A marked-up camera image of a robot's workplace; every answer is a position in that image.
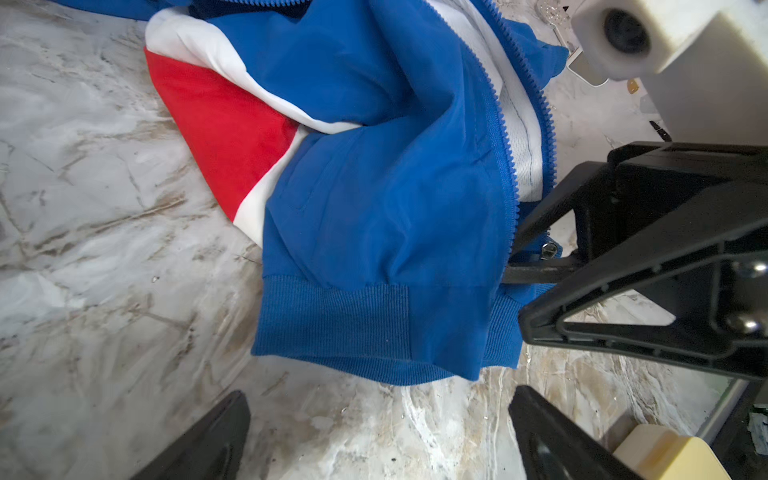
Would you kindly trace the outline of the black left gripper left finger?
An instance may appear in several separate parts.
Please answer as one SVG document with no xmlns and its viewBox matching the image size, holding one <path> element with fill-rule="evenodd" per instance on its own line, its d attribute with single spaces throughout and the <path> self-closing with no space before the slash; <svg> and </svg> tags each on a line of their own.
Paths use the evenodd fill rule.
<svg viewBox="0 0 768 480">
<path fill-rule="evenodd" d="M 250 419 L 245 394 L 230 392 L 132 479 L 236 478 Z"/>
</svg>

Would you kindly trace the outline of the clear small glass object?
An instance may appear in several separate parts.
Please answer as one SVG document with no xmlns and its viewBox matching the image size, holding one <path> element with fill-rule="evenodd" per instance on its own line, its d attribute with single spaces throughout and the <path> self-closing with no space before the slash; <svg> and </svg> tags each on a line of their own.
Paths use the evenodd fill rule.
<svg viewBox="0 0 768 480">
<path fill-rule="evenodd" d="M 558 0 L 537 0 L 535 11 L 539 18 L 549 25 L 556 35 L 560 35 L 560 27 L 568 21 L 568 15 Z"/>
</svg>

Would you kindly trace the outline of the blue red white jacket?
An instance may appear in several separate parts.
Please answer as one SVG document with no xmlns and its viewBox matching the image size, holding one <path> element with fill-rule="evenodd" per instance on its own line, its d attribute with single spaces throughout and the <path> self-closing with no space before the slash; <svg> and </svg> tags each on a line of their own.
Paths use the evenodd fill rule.
<svg viewBox="0 0 768 480">
<path fill-rule="evenodd" d="M 80 1 L 142 20 L 151 80 L 262 250 L 252 352 L 392 385 L 514 368 L 502 275 L 555 181 L 564 47 L 491 1 Z"/>
</svg>

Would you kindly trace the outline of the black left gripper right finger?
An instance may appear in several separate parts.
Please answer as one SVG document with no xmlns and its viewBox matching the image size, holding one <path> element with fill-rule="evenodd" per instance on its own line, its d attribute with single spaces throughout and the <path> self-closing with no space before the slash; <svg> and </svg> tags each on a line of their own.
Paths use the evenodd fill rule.
<svg viewBox="0 0 768 480">
<path fill-rule="evenodd" d="M 529 479 L 641 478 L 530 386 L 515 389 L 508 412 Z"/>
</svg>

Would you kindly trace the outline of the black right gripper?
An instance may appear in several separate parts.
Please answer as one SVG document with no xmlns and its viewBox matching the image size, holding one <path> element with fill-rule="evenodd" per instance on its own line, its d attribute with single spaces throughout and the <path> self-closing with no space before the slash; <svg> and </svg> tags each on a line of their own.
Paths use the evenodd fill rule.
<svg viewBox="0 0 768 480">
<path fill-rule="evenodd" d="M 527 343 L 766 378 L 766 149 L 632 144 L 607 163 L 581 163 L 524 218 L 511 256 L 569 212 L 574 252 L 512 259 L 502 277 L 504 284 L 558 283 L 520 312 Z M 573 321 L 629 290 L 672 321 Z"/>
</svg>

